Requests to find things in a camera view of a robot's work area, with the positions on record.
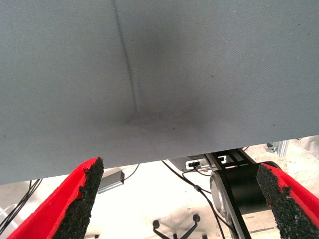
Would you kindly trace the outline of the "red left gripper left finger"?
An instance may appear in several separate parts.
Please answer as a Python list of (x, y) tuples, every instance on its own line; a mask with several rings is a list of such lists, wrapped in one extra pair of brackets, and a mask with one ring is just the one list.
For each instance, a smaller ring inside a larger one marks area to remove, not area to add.
[(104, 173), (100, 157), (78, 165), (10, 239), (83, 239)]

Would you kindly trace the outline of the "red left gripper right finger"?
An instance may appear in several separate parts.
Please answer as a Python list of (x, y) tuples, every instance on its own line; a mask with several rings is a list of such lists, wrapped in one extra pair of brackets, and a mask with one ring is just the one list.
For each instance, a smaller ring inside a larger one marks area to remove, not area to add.
[(282, 239), (319, 237), (318, 197), (283, 170), (266, 163), (259, 166), (256, 178)]

